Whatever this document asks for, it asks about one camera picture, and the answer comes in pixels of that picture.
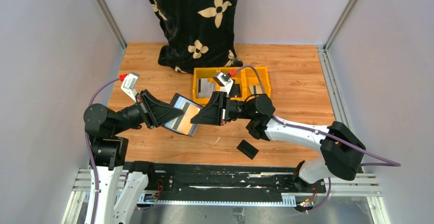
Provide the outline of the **gold credit card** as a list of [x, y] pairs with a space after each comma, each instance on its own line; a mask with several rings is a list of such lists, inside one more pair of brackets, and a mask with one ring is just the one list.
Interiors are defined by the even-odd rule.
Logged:
[[193, 136], [197, 125], [190, 120], [199, 113], [201, 107], [189, 101], [178, 102], [176, 107], [182, 109], [184, 114], [168, 122], [167, 127], [182, 135]]

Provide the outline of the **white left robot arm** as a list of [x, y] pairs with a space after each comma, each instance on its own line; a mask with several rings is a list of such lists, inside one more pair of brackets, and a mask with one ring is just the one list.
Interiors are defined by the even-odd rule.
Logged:
[[140, 129], [142, 124], [149, 129], [160, 127], [184, 113], [156, 99], [147, 90], [137, 94], [135, 100], [135, 104], [120, 111], [92, 103], [84, 112], [85, 139], [92, 168], [86, 223], [129, 223], [143, 190], [162, 191], [164, 188], [152, 162], [134, 161], [124, 188], [117, 195], [128, 147], [128, 139], [118, 134]]

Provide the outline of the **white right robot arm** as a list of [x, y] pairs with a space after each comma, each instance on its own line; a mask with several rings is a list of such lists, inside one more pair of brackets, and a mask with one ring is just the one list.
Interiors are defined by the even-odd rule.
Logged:
[[284, 141], [318, 151], [321, 156], [302, 161], [292, 178], [295, 190], [305, 192], [316, 181], [337, 177], [352, 181], [360, 168], [366, 147], [343, 123], [309, 125], [275, 116], [275, 107], [266, 94], [245, 101], [232, 100], [225, 92], [213, 92], [209, 102], [195, 115], [193, 124], [223, 126], [247, 119], [249, 134], [258, 140]]

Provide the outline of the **black credit card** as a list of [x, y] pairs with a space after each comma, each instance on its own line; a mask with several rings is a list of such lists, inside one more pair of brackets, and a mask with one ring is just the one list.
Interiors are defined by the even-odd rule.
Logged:
[[258, 154], [259, 150], [246, 140], [242, 140], [236, 147], [238, 151], [243, 153], [246, 157], [253, 160]]

